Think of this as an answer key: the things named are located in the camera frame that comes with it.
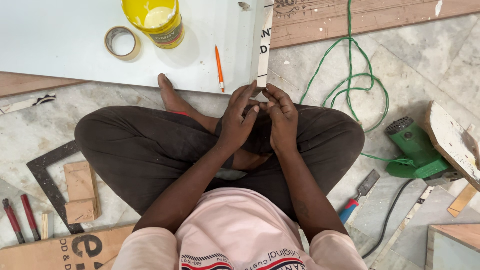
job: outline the glue bucket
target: glue bucket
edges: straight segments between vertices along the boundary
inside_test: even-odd
[[[185,36],[178,0],[122,0],[129,22],[162,49],[178,46]]]

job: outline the dark brown pants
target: dark brown pants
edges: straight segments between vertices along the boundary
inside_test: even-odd
[[[363,148],[360,126],[333,109],[295,104],[299,111],[297,147],[325,194],[338,183]],[[215,135],[192,118],[135,106],[112,106],[83,117],[75,141],[87,161],[109,187],[140,215],[153,201],[217,142]],[[242,149],[273,153],[272,122],[260,111]],[[233,156],[224,164],[231,166]],[[297,220],[287,183],[273,154],[264,164],[237,180],[213,178],[205,191],[219,187],[254,190]]]

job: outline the tape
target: tape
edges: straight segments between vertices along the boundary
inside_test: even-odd
[[[128,33],[130,35],[133,36],[133,39],[135,40],[135,43],[133,45],[133,48],[132,50],[125,54],[125,55],[118,55],[115,53],[115,50],[113,49],[113,46],[112,46],[112,41],[113,39],[120,33]],[[105,44],[105,48],[107,48],[107,51],[115,56],[116,58],[120,59],[120,60],[123,60],[123,61],[128,61],[128,60],[132,60],[133,58],[135,58],[138,53],[140,52],[140,39],[138,38],[138,36],[132,32],[130,29],[124,27],[124,26],[114,26],[112,28],[110,28],[107,33],[105,34],[105,38],[104,38],[104,44]]]

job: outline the pink t-shirt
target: pink t-shirt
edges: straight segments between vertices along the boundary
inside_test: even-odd
[[[352,240],[323,231],[303,251],[296,224],[259,193],[206,192],[175,235],[164,228],[125,239],[112,270],[365,270]]]

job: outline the green wire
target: green wire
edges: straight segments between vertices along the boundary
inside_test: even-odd
[[[328,55],[328,53],[330,53],[330,51],[342,40],[344,39],[347,39],[348,40],[348,60],[349,60],[349,75],[348,77],[343,80],[342,82],[340,82],[328,95],[327,97],[325,98],[325,100],[323,101],[322,103],[322,107],[325,107],[325,104],[327,102],[327,100],[335,93],[335,91],[337,89],[339,89],[345,82],[348,82],[347,83],[347,88],[339,91],[337,94],[335,94],[335,96],[332,98],[332,102],[330,103],[330,107],[332,108],[333,107],[333,104],[335,103],[335,99],[338,97],[338,95],[346,92],[347,93],[347,104],[348,104],[348,107],[350,108],[350,111],[352,112],[352,115],[355,117],[355,119],[357,120],[357,122],[360,124],[360,127],[363,128],[361,122],[360,122],[360,119],[358,119],[357,117],[357,114],[355,113],[355,111],[353,110],[352,108],[352,103],[351,103],[351,100],[350,100],[350,90],[363,90],[363,91],[370,91],[373,87],[373,84],[374,82],[377,82],[378,85],[380,85],[380,87],[383,89],[384,93],[385,93],[385,109],[384,109],[384,112],[382,114],[382,118],[380,119],[380,121],[374,126],[372,127],[371,129],[367,130],[367,131],[364,131],[365,133],[367,132],[370,132],[372,130],[374,130],[375,128],[377,128],[380,123],[385,119],[385,117],[387,116],[387,112],[388,112],[388,106],[389,106],[389,99],[388,99],[388,92],[387,90],[385,89],[384,85],[382,84],[382,82],[380,81],[379,78],[375,77],[373,75],[373,72],[372,72],[372,64],[370,64],[370,60],[368,59],[368,56],[365,54],[365,52],[360,48],[359,44],[357,43],[357,41],[352,38],[352,16],[351,16],[351,12],[350,12],[350,4],[351,4],[352,0],[348,0],[348,37],[341,37],[339,38],[332,46],[330,46],[327,51],[325,52],[324,56],[322,57],[322,59],[320,60],[320,63],[318,64],[318,67],[317,67],[317,70],[315,71],[315,73],[313,74],[312,78],[310,79],[310,81],[308,82],[308,85],[307,85],[307,90],[305,91],[305,93],[303,93],[303,96],[301,97],[300,99],[300,104],[303,102],[303,99],[307,96],[307,93],[308,93],[308,90],[310,89],[310,85],[312,84],[312,81],[313,79],[315,78],[315,76],[317,75],[318,71],[320,70],[320,66],[322,65],[322,63],[324,62],[324,59],[325,57]],[[355,44],[355,46],[357,46],[358,50],[360,51],[360,53],[363,55],[363,57],[365,58],[365,60],[367,61],[368,63],[368,69],[369,69],[369,72],[370,73],[358,73],[358,74],[352,74],[352,42]],[[363,87],[350,87],[351,86],[351,80],[352,78],[354,77],[357,77],[357,76],[368,76],[370,77],[370,87],[369,88],[363,88]],[[383,160],[383,161],[396,161],[396,162],[399,162],[399,163],[403,163],[403,164],[411,164],[413,165],[413,160],[409,160],[409,159],[396,159],[396,160],[389,160],[389,159],[382,159],[382,158],[378,158],[378,157],[375,157],[375,156],[372,156],[372,155],[367,155],[367,154],[363,154],[363,153],[360,153],[366,157],[369,157],[369,158],[372,158],[372,159],[377,159],[377,160]]]

